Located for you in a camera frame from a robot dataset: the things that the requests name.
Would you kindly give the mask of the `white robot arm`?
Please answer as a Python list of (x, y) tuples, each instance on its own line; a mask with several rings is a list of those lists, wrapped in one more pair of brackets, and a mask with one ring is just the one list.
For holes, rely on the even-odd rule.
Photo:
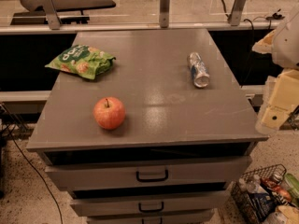
[(266, 80), (255, 124), (259, 133), (270, 134), (278, 131), (299, 106), (299, 4), (252, 50), (269, 53), (273, 63), (283, 68), (277, 77)]

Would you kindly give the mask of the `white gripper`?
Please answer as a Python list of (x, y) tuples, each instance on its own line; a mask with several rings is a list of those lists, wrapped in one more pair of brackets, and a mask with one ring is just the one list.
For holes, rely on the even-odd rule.
[(299, 71), (284, 69), (276, 78), (267, 105), (260, 108), (255, 129), (266, 135), (277, 132), (297, 106), (299, 106)]

